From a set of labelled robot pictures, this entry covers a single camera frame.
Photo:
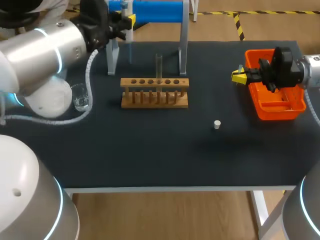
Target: wooden floor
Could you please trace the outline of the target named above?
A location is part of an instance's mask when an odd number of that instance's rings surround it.
[[[319,0],[199,0],[201,11],[319,11]],[[304,54],[320,53],[320,15],[240,16],[249,40],[296,40]],[[135,41],[178,41],[179,24],[148,24]],[[239,41],[232,17],[200,15],[190,41]],[[264,192],[271,212],[281,191]],[[109,193],[75,196],[80,240],[257,240],[247,192]],[[283,240],[279,232],[273,240]]]

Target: small glass beaker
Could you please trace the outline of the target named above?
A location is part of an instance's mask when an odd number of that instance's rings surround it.
[[[71,87],[72,101],[75,109],[79,112],[85,112],[88,109],[89,97],[86,85],[79,83]]]

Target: white coiled cable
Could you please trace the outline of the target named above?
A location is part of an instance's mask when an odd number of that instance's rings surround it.
[[[309,94],[308,94],[308,91],[307,89],[304,90],[304,96],[305,96],[305,99],[306,99],[306,103],[308,104],[309,106],[309,109],[311,111],[311,114],[314,118],[314,120],[316,121],[316,123],[320,126],[320,120],[316,114],[316,111],[314,110],[314,107],[312,106],[312,103],[311,103],[311,100],[310,100],[310,97],[309,97]]]
[[[92,106],[93,106],[93,96],[92,96],[92,90],[91,90],[91,85],[90,85],[90,70],[91,70],[91,65],[95,59],[95,57],[98,54],[98,50],[94,50],[93,53],[91,53],[88,62],[86,64],[86,69],[85,69],[85,85],[87,88],[88,92],[88,109],[80,116],[77,116],[73,119],[69,120],[47,120],[47,119],[41,119],[33,116],[24,116],[24,115],[7,115],[5,116],[5,100],[3,94],[0,95],[0,100],[1,100],[1,117],[0,117],[0,124],[5,125],[6,120],[26,120],[26,121],[31,121],[37,124],[47,124],[47,125],[67,125],[67,124],[74,124],[82,119],[84,119],[91,111]]]

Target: blue tube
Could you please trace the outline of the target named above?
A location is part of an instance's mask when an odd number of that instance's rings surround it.
[[[121,1],[109,0],[109,11],[120,11]],[[182,23],[182,1],[133,1],[136,22],[142,23]]]

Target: cable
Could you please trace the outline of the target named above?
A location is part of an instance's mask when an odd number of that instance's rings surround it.
[[[74,124],[77,123],[79,121],[81,121],[82,119],[84,119],[91,111],[92,106],[93,106],[93,96],[92,96],[92,90],[91,90],[91,85],[90,85],[90,70],[91,70],[91,65],[95,59],[95,57],[98,54],[98,50],[94,50],[93,53],[91,53],[88,62],[86,64],[86,69],[85,69],[85,84],[86,84],[86,88],[88,91],[88,109],[80,116],[75,117],[73,119],[69,119],[69,120],[47,120],[47,119],[41,119],[41,118],[37,118],[37,117],[33,117],[33,116],[24,116],[24,115],[7,115],[5,116],[3,119],[4,120],[26,120],[26,121],[31,121],[37,124],[46,124],[46,125],[68,125],[68,124]]]
[[[304,90],[304,96],[305,96],[306,102],[307,102],[307,104],[309,106],[309,109],[311,111],[311,114],[312,114],[314,120],[320,126],[320,120],[319,120],[319,118],[318,118],[318,116],[316,114],[316,111],[314,110],[314,107],[312,106],[312,103],[311,103],[311,100],[310,100],[310,97],[309,97],[307,89]]]

